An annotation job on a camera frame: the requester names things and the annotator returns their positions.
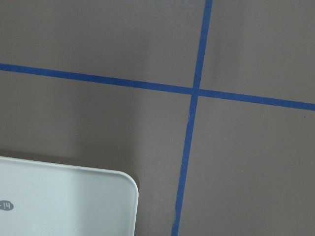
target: horizontal blue line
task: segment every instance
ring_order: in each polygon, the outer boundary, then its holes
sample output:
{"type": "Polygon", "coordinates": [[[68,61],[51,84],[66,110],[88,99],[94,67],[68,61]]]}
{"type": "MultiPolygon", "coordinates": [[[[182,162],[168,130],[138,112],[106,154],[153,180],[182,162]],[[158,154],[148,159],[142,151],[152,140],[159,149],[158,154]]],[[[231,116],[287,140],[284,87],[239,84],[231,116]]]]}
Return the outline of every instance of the horizontal blue line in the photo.
{"type": "Polygon", "coordinates": [[[269,97],[259,97],[259,96],[230,93],[230,92],[220,92],[220,91],[205,90],[205,89],[199,90],[199,96],[315,111],[315,104],[313,103],[296,102],[296,101],[282,100],[282,99],[269,98],[269,97]]]}
{"type": "Polygon", "coordinates": [[[142,81],[135,81],[135,80],[124,80],[124,79],[118,79],[118,78],[112,78],[112,77],[106,77],[106,76],[80,74],[80,73],[49,70],[49,69],[34,68],[34,67],[27,67],[27,66],[20,66],[20,65],[0,63],[0,70],[26,73],[26,74],[32,74],[32,75],[42,75],[42,76],[49,76],[49,77],[56,77],[56,78],[64,78],[64,79],[71,79],[71,80],[95,82],[95,83],[108,84],[108,85],[132,87],[132,88],[139,88],[139,89],[150,89],[150,90],[174,92],[174,93],[182,93],[182,94],[192,93],[192,88],[181,87],[181,86],[164,85],[164,84],[142,82],[142,81]]]}

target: blue tape strip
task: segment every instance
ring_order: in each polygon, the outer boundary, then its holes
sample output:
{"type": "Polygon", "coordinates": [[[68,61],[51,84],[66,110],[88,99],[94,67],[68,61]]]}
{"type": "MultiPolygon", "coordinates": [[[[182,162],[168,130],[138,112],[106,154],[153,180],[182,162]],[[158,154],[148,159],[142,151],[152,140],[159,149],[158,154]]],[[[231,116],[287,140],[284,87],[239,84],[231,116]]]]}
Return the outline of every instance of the blue tape strip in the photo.
{"type": "Polygon", "coordinates": [[[32,75],[42,75],[42,76],[49,76],[49,77],[56,77],[56,78],[64,78],[64,79],[71,79],[71,80],[88,81],[88,82],[95,82],[95,83],[108,84],[108,85],[118,85],[118,86],[133,87],[133,88],[140,88],[140,89],[158,90],[158,91],[165,91],[165,92],[174,92],[174,93],[182,93],[182,94],[192,93],[192,88],[181,87],[181,86],[163,85],[163,84],[142,82],[142,81],[135,81],[135,80],[124,80],[124,79],[117,79],[117,78],[112,78],[112,77],[87,75],[87,74],[41,69],[41,68],[34,68],[34,67],[27,67],[27,66],[20,66],[20,65],[0,63],[0,70],[26,73],[26,74],[32,74],[32,75]]]}
{"type": "Polygon", "coordinates": [[[259,96],[212,91],[212,90],[205,90],[205,89],[199,90],[199,96],[315,111],[315,104],[313,103],[296,102],[296,101],[282,100],[282,99],[269,98],[269,97],[259,97],[259,96]]]}
{"type": "Polygon", "coordinates": [[[192,133],[193,133],[193,127],[194,127],[194,122],[195,122],[197,103],[198,103],[198,92],[199,92],[201,75],[202,75],[202,67],[203,67],[203,61],[204,61],[204,56],[205,56],[205,51],[206,51],[206,44],[207,44],[207,37],[208,37],[208,30],[209,30],[209,23],[210,23],[210,16],[211,16],[211,8],[212,8],[212,0],[206,0],[204,13],[203,13],[202,26],[201,26],[201,34],[200,34],[200,40],[199,40],[195,75],[194,75],[194,80],[193,80],[193,87],[192,87],[193,91],[192,91],[191,99],[190,99],[189,120],[188,120],[187,128],[186,128],[182,166],[181,166],[181,171],[180,171],[177,198],[176,198],[176,204],[175,204],[175,221],[172,227],[172,236],[177,236],[179,232],[179,225],[180,225],[181,214],[182,214],[186,177],[187,177],[187,170],[188,170],[189,154],[190,154],[192,133]]]}

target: white plastic tray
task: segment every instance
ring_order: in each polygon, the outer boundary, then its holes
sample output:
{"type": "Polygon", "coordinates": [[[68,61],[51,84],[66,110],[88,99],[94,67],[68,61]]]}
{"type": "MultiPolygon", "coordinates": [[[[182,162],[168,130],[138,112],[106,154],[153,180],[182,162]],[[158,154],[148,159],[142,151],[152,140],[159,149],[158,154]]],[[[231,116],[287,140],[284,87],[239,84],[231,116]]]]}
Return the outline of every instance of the white plastic tray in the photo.
{"type": "Polygon", "coordinates": [[[123,172],[0,157],[0,235],[133,236],[137,204],[123,172]]]}

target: gray label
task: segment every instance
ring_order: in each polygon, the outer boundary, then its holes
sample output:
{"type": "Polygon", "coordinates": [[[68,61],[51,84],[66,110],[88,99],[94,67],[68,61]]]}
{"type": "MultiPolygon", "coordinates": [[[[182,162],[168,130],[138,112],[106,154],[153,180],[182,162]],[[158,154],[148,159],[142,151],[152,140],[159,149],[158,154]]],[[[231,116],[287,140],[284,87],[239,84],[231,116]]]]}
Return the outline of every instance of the gray label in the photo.
{"type": "Polygon", "coordinates": [[[12,210],[14,205],[6,200],[0,201],[0,210],[12,210]]]}

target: gray floor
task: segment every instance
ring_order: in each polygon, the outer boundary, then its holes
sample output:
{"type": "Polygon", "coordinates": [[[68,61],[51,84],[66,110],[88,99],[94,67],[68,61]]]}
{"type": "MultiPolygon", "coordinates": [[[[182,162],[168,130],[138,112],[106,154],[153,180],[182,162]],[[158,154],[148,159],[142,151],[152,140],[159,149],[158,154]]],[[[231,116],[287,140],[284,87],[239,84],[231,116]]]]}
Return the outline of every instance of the gray floor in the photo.
{"type": "MultiPolygon", "coordinates": [[[[315,103],[312,0],[215,0],[201,88],[315,103]]],[[[0,63],[192,87],[204,1],[2,1],[0,63]]],[[[0,71],[0,155],[121,170],[170,236],[190,95],[0,71]]],[[[199,97],[179,235],[315,234],[315,112],[199,97]]]]}

